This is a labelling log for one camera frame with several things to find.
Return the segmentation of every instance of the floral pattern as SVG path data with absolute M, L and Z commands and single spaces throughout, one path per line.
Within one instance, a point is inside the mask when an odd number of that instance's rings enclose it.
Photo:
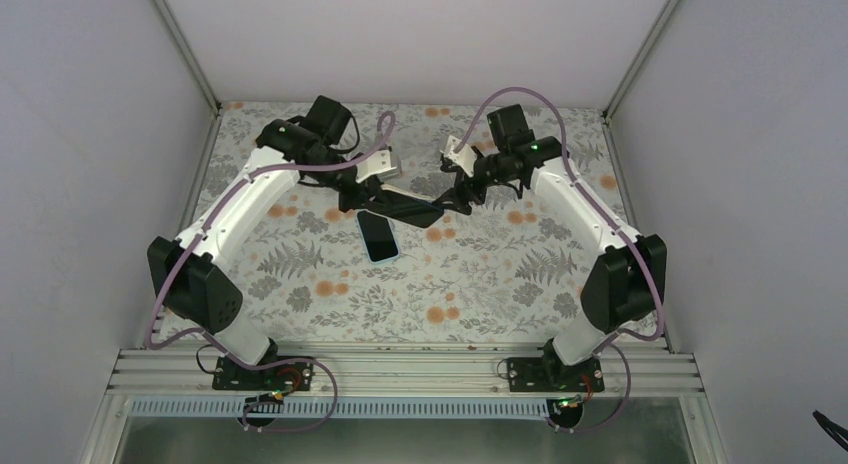
M 230 103 L 195 216 L 247 160 L 254 139 L 276 118 L 304 115 L 309 103 Z M 476 108 L 353 104 L 363 145 L 376 120 L 397 115 L 389 143 L 403 165 L 390 183 L 438 196 L 453 177 L 439 171 L 448 134 L 462 136 Z M 558 136 L 553 115 L 525 107 L 537 137 Z M 571 157 L 583 177 L 623 216 L 598 112 L 561 109 Z M 344 138 L 355 140 L 353 126 Z M 496 152 L 485 122 L 470 145 Z M 279 340 L 392 342 L 543 342 L 581 312 L 579 293 L 594 262 L 572 231 L 531 191 L 518 200 L 492 188 L 471 216 L 448 212 L 429 229 L 393 222 L 401 256 L 368 261 L 354 212 L 332 190 L 296 187 L 275 203 L 233 258 L 230 277 L 255 325 Z M 168 314 L 163 335 L 191 323 Z M 629 326 L 653 332 L 653 316 Z

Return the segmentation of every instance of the phone screen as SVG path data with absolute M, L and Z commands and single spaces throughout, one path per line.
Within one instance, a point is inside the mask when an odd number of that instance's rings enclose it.
M 400 251 L 398 251 L 388 219 L 368 211 L 360 211 L 356 214 L 356 220 L 359 222 L 359 229 L 365 240 L 365 249 L 372 262 L 397 257 Z

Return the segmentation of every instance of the black mounting plate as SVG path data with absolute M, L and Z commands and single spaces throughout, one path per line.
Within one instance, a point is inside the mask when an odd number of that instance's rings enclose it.
M 275 360 L 290 359 L 292 357 L 304 356 L 278 356 Z M 235 362 L 221 357 L 218 358 L 217 369 L 221 372 L 215 374 L 212 379 L 212 389 L 216 391 L 277 391 L 287 387 L 286 382 L 292 380 L 289 373 L 282 372 L 285 369 L 294 368 L 303 376 L 300 385 L 295 391 L 308 391 L 312 383 L 314 369 L 311 363 L 296 362 L 285 366 L 274 367 L 265 371 L 248 371 Z
M 569 370 L 573 371 L 571 377 L 553 384 L 545 372 L 541 357 L 510 357 L 506 360 L 509 392 L 586 392 L 586 383 L 580 376 L 589 379 L 592 392 L 604 390 L 601 363 L 594 357 L 571 366 Z

